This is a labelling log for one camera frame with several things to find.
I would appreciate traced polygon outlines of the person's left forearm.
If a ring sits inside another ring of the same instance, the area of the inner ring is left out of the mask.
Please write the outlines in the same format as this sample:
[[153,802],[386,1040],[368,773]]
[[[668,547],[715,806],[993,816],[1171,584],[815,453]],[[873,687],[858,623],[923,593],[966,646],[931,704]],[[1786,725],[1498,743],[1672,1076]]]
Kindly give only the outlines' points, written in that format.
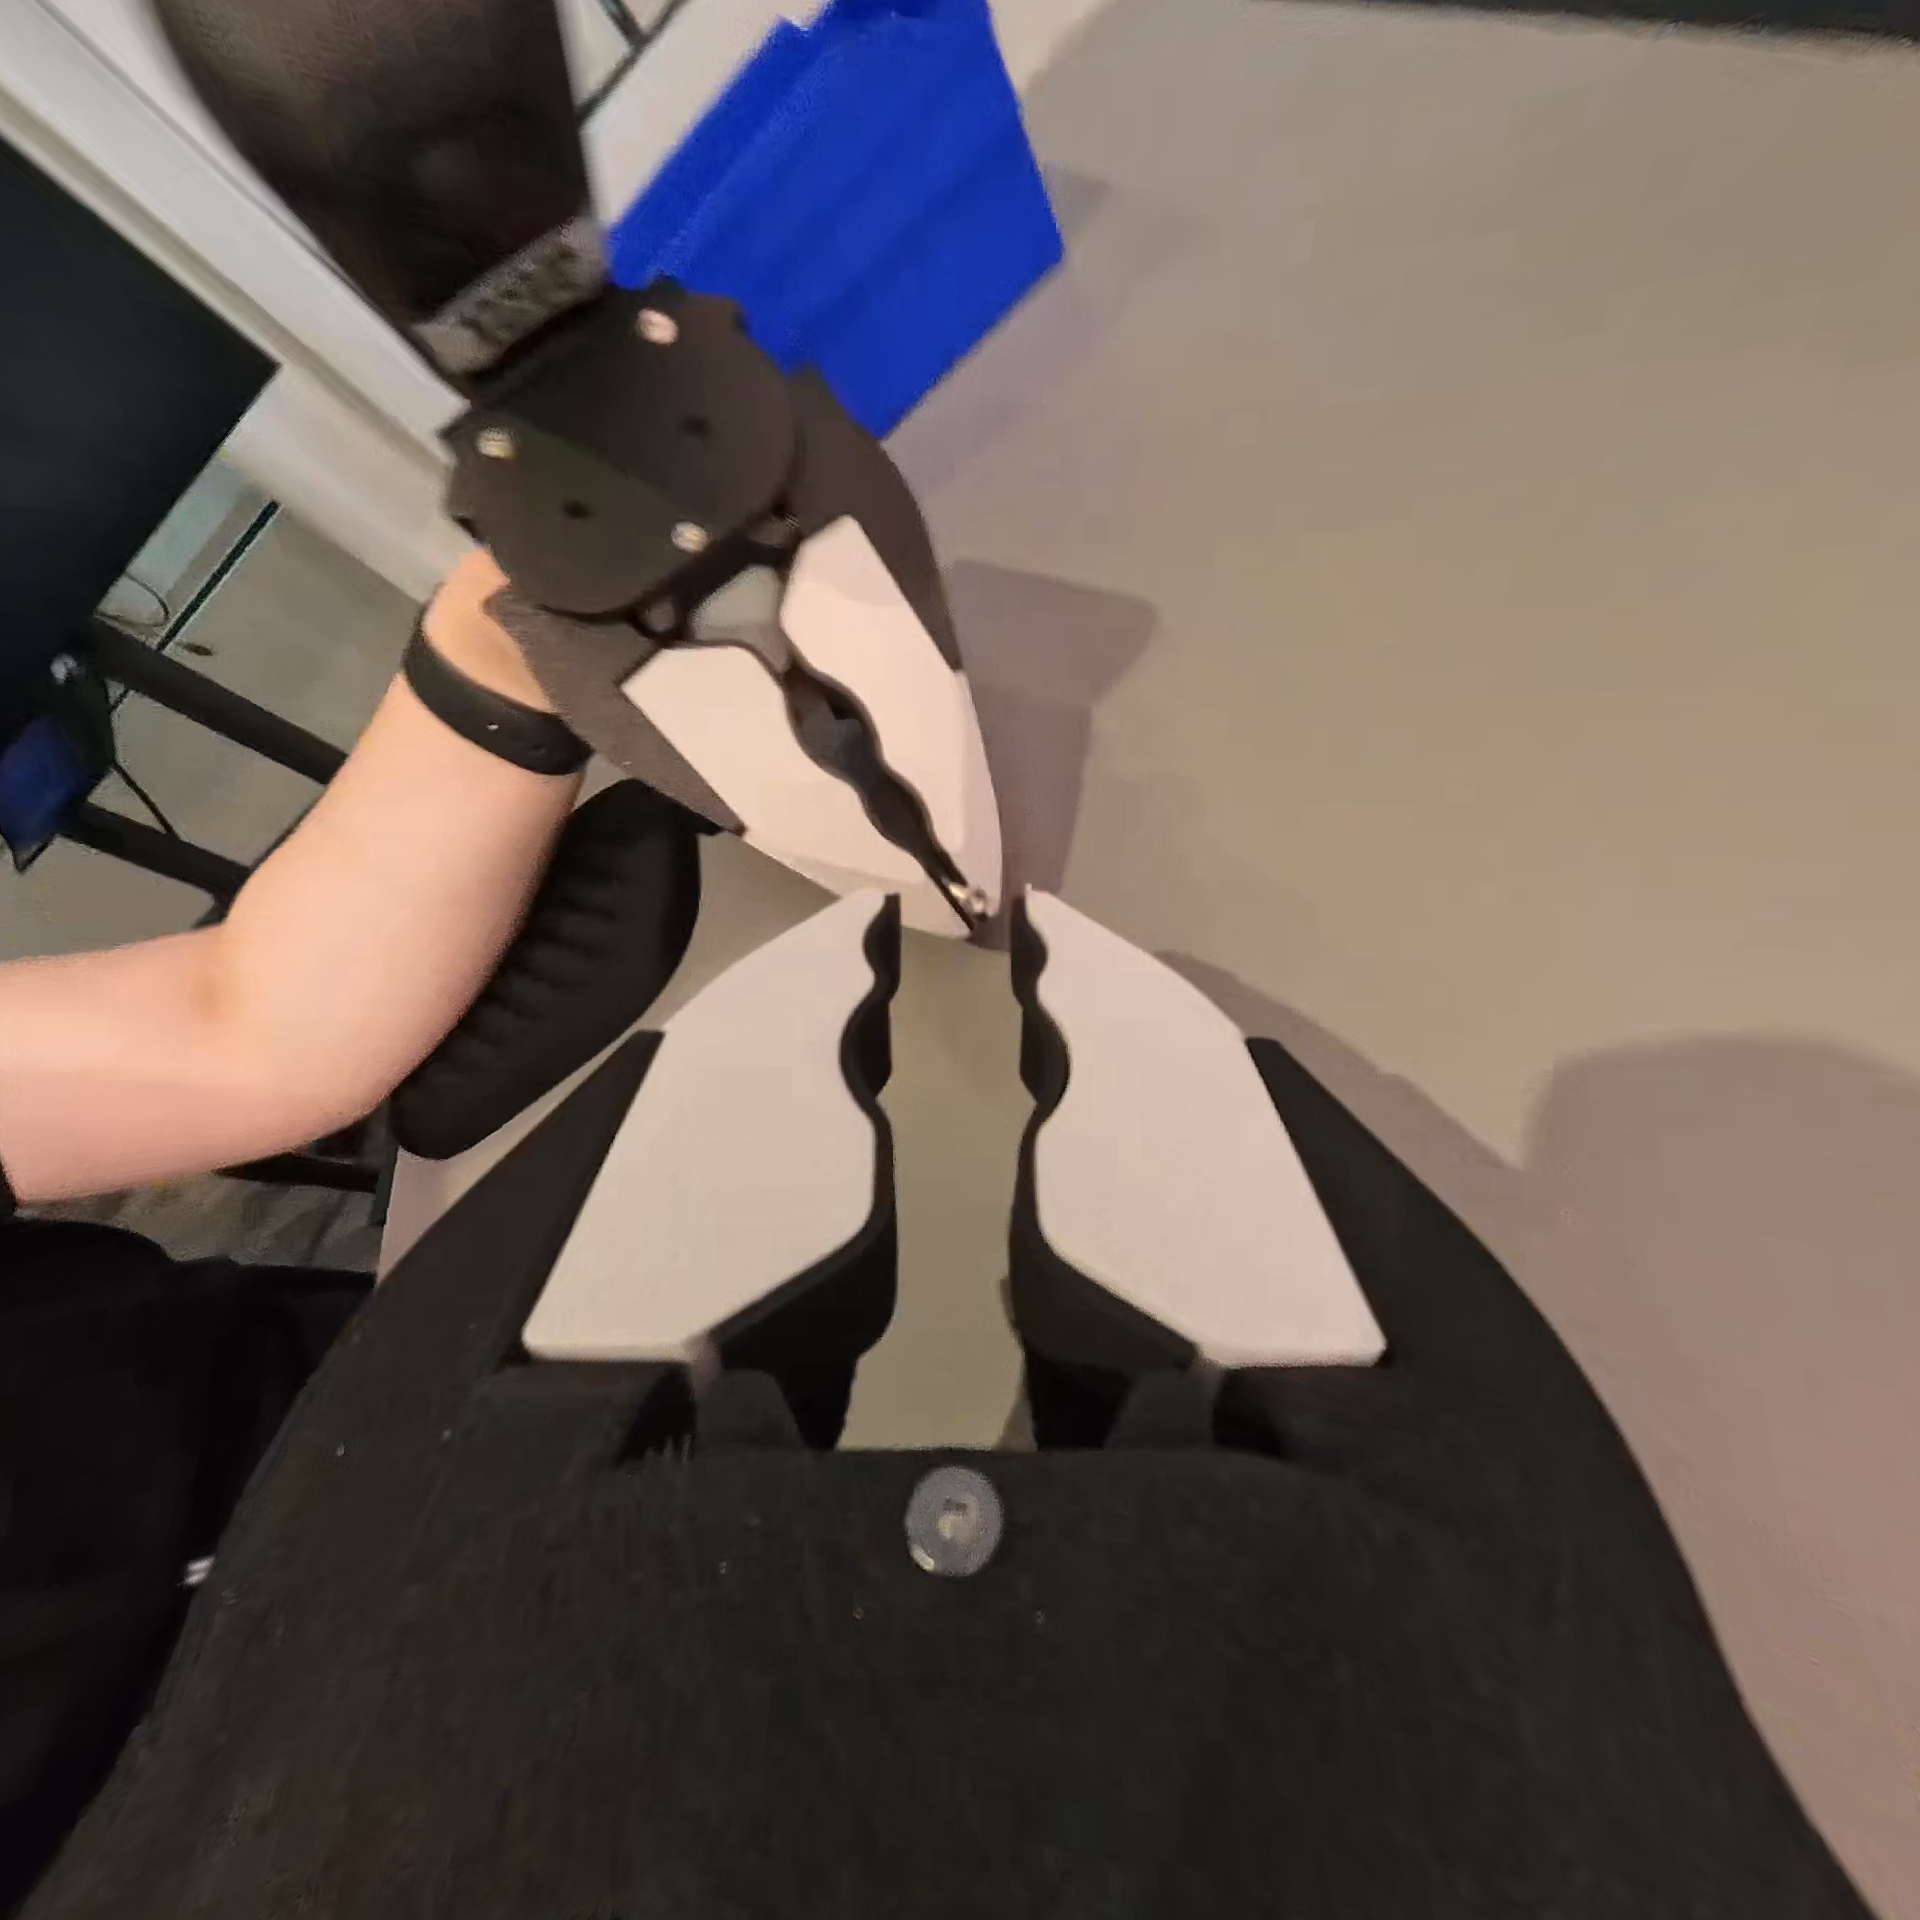
[[202,1176],[373,1112],[489,986],[578,785],[393,680],[221,922],[4,964],[13,1199]]

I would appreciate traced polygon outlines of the black monitor stand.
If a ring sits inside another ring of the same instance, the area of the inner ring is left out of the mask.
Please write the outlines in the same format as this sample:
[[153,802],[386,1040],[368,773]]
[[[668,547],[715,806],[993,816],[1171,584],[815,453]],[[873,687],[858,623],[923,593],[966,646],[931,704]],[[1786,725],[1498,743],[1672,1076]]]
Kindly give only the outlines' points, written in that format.
[[[86,685],[101,690],[101,698],[110,687],[136,693],[318,789],[347,762],[347,750],[101,617],[89,623],[89,634],[72,639],[54,665],[62,685]],[[146,813],[149,823],[142,823],[86,795],[66,806],[57,836],[202,893],[207,914],[198,925],[221,922],[254,866],[180,836],[155,806]]]

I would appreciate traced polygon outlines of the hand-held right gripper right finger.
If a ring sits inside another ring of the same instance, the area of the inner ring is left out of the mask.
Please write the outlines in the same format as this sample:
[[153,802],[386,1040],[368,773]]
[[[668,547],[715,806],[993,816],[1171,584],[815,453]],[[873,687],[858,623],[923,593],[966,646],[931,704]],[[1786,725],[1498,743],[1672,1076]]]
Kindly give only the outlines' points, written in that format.
[[1038,1445],[1100,1445],[1141,1379],[1371,1370],[1385,1331],[1247,1035],[1056,893],[1009,922],[1031,1116],[1009,1321]]

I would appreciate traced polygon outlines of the person's black clothing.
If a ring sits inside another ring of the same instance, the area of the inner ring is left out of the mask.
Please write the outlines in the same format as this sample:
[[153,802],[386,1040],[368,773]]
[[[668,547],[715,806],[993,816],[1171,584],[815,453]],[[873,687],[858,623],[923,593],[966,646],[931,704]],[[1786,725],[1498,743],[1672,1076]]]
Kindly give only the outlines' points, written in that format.
[[373,1288],[4,1220],[4,1916],[149,1711],[193,1564]]

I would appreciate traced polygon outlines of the grey desk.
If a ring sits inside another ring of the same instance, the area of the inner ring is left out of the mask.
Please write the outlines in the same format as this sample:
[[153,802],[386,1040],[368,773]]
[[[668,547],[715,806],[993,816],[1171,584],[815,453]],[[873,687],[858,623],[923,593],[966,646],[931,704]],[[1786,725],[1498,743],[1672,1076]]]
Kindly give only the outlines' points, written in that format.
[[1067,17],[1067,265],[896,441],[1009,872],[1498,1250],[1918,1916],[1918,45]]

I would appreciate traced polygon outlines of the black wristband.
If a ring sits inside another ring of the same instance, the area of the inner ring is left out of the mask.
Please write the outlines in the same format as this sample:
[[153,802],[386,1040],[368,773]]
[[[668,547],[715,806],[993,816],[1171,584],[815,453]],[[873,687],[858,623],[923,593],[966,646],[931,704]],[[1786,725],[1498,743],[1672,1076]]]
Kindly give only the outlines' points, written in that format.
[[562,716],[494,690],[444,659],[426,623],[415,623],[406,639],[401,679],[448,732],[519,773],[569,777],[592,760],[592,748]]

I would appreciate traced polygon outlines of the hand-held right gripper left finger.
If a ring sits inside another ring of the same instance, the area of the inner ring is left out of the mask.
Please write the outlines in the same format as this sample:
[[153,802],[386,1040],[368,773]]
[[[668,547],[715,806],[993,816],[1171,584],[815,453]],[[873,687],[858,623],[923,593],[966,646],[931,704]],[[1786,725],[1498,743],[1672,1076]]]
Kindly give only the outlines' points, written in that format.
[[774,1379],[839,1445],[898,1307],[900,899],[852,893],[662,1022],[522,1326],[535,1363]]

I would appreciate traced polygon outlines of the large dark monitor screen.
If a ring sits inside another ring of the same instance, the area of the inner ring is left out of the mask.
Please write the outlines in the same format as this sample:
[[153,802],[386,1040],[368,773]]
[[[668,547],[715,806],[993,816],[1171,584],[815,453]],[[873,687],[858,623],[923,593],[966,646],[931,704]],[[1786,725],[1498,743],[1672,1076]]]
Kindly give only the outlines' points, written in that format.
[[4,741],[275,361],[4,143]]

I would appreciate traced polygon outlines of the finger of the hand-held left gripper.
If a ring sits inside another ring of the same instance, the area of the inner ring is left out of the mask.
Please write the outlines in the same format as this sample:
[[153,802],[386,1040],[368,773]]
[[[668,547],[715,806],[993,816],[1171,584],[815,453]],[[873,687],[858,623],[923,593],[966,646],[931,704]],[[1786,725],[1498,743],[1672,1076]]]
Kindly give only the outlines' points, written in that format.
[[780,623],[795,662],[852,701],[949,869],[998,903],[1001,813],[974,685],[858,520],[842,516],[800,545]]
[[727,802],[752,849],[839,897],[898,893],[904,925],[970,937],[940,884],[882,833],[854,785],[804,750],[785,690],[757,654],[739,644],[667,646],[623,680],[618,698]]

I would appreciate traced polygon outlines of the person's left hand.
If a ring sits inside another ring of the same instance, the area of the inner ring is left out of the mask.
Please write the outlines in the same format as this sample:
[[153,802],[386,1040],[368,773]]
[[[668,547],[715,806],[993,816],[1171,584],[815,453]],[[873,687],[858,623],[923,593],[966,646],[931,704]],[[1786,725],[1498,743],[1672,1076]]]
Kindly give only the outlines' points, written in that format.
[[494,555],[484,547],[468,550],[429,600],[421,634],[471,685],[515,705],[555,711],[515,637],[491,613],[505,590],[507,575]]

